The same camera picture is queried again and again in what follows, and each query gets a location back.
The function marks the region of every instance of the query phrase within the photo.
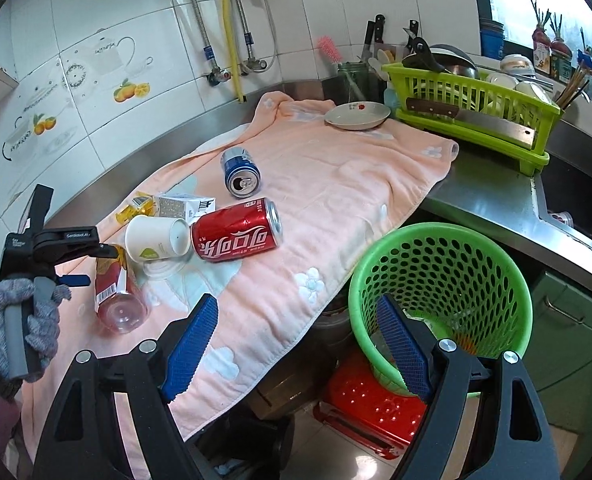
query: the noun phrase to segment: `green leaf logo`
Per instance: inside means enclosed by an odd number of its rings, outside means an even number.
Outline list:
[[[151,249],[149,247],[147,247],[146,249],[143,249],[143,251],[140,253],[140,257],[147,258],[149,260],[153,260],[154,258],[160,258],[158,253],[156,253],[156,251],[154,251],[153,249]]]

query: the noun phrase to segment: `glove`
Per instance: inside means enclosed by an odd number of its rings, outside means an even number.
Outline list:
[[[4,338],[4,310],[7,306],[18,304],[33,296],[34,286],[31,280],[20,278],[17,280],[3,280],[0,282],[0,375],[9,380],[9,359],[7,358],[7,343]],[[58,306],[62,300],[71,299],[71,291],[66,285],[58,285],[49,301],[39,301],[34,306],[34,314],[28,317],[29,333],[25,341],[40,356],[42,370],[26,378],[33,383],[40,379],[51,359],[58,351],[58,335],[60,335],[60,314]]]

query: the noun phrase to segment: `tiled floor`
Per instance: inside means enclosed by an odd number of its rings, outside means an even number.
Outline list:
[[[296,433],[291,459],[281,480],[388,480],[397,460],[384,460],[373,451],[318,422],[308,406],[296,414]],[[452,455],[442,480],[458,478],[476,420],[478,399],[468,399]],[[562,470],[569,459],[577,435],[551,426]]]

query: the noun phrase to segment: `pink towel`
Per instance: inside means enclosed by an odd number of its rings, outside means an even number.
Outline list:
[[[218,207],[236,203],[223,184],[220,153],[242,145],[262,173],[257,198],[276,204],[284,242],[233,262],[210,264],[194,255],[172,278],[143,283],[152,313],[128,335],[102,328],[92,287],[74,290],[60,310],[58,355],[38,383],[22,389],[24,437],[32,456],[76,352],[126,353],[143,339],[157,338],[170,321],[186,317],[203,292],[218,298],[220,319],[193,382],[171,410],[183,438],[226,412],[304,336],[365,250],[412,214],[458,153],[453,140],[393,120],[365,132],[336,129],[323,119],[333,106],[265,94],[249,126],[210,140],[138,187],[151,194],[176,190],[213,196]],[[102,240],[124,236],[114,214],[98,230]],[[82,258],[61,272],[93,279],[94,269],[93,258]],[[124,396],[117,396],[116,404],[135,478],[147,478]]]

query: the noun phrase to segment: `red plastic stool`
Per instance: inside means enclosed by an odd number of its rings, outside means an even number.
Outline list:
[[[335,371],[313,411],[320,422],[394,460],[409,446],[425,408],[418,397],[399,396],[380,386],[357,350]]]

